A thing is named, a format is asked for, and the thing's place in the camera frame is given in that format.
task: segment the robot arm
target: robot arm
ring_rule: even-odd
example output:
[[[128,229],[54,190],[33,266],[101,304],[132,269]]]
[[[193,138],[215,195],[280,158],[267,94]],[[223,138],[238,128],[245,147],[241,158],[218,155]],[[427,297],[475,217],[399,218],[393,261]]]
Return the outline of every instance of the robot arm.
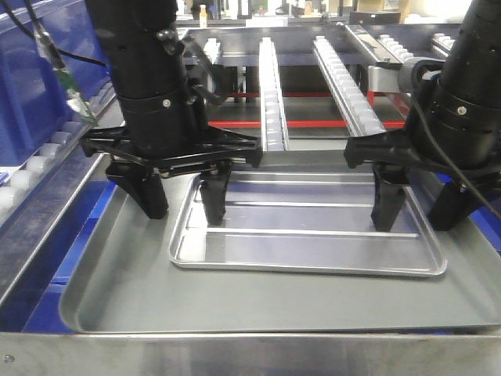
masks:
[[[91,130],[81,141],[85,153],[109,153],[108,178],[153,219],[163,218],[168,209],[160,178],[201,172],[207,219],[219,224],[232,159],[244,157],[258,165],[262,152],[259,139],[208,126],[204,90],[182,63],[185,45],[175,27],[176,1],[85,3],[110,61],[126,124]],[[197,47],[193,41],[187,44]]]
[[[450,230],[479,208],[479,196],[501,196],[500,68],[501,1],[474,0],[445,63],[425,62],[412,70],[420,83],[404,129],[348,141],[344,155],[350,167],[374,166],[377,229],[393,225],[403,204],[395,186],[407,184],[409,168],[452,178],[429,214],[436,230]]]

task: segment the bottle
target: bottle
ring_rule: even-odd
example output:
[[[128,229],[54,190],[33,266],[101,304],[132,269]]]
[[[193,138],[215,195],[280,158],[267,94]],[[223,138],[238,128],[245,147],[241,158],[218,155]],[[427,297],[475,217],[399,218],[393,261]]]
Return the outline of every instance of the bottle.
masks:
[[[200,5],[200,27],[207,27],[207,10],[204,4]]]
[[[238,18],[252,18],[251,0],[238,1]]]

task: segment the red bar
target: red bar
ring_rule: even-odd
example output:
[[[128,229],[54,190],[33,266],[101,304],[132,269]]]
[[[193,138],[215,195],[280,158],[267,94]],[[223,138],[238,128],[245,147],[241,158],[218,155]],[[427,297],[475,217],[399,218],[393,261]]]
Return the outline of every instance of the red bar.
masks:
[[[231,98],[258,98],[258,92],[232,92],[228,95]],[[329,98],[330,92],[285,92],[284,98]]]
[[[369,102],[371,107],[374,107],[375,98],[376,98],[376,93],[372,92],[370,90],[367,90],[367,102]]]
[[[209,121],[209,124],[217,128],[260,128],[260,121]],[[405,124],[402,120],[383,121],[385,128],[402,128]],[[343,128],[344,120],[289,120],[288,128]]]

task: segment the white roller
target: white roller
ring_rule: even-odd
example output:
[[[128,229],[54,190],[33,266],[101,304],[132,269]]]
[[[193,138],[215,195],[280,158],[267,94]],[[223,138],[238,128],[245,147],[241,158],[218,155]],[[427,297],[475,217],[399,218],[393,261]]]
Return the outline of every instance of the white roller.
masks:
[[[69,132],[56,132],[51,137],[51,143],[58,143],[59,145],[66,145],[71,138],[71,133]]]
[[[76,133],[81,129],[81,123],[78,121],[67,121],[63,124],[63,132]]]
[[[56,155],[61,151],[62,147],[58,143],[44,143],[38,153],[42,157],[47,157],[54,159]]]
[[[51,159],[41,155],[34,155],[26,162],[26,170],[43,174],[50,169]]]
[[[20,190],[30,190],[38,183],[40,175],[34,171],[19,170],[10,178],[10,186]]]
[[[23,200],[23,190],[14,186],[0,186],[0,208],[9,210]]]

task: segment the aluminum rail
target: aluminum rail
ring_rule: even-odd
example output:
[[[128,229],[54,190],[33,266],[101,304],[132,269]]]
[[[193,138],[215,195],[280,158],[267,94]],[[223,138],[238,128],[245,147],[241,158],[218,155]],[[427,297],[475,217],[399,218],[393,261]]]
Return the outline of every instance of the aluminum rail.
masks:
[[[313,54],[346,120],[350,134],[356,137],[385,132],[383,124],[351,78],[332,45],[323,36],[317,37],[313,44]]]
[[[400,44],[399,41],[392,38],[389,34],[382,34],[379,36],[377,41],[395,58],[404,63],[407,59],[414,57],[414,54],[410,52],[404,45]]]
[[[283,109],[279,64],[271,38],[263,38],[259,44],[259,92],[263,151],[288,150],[289,135]]]

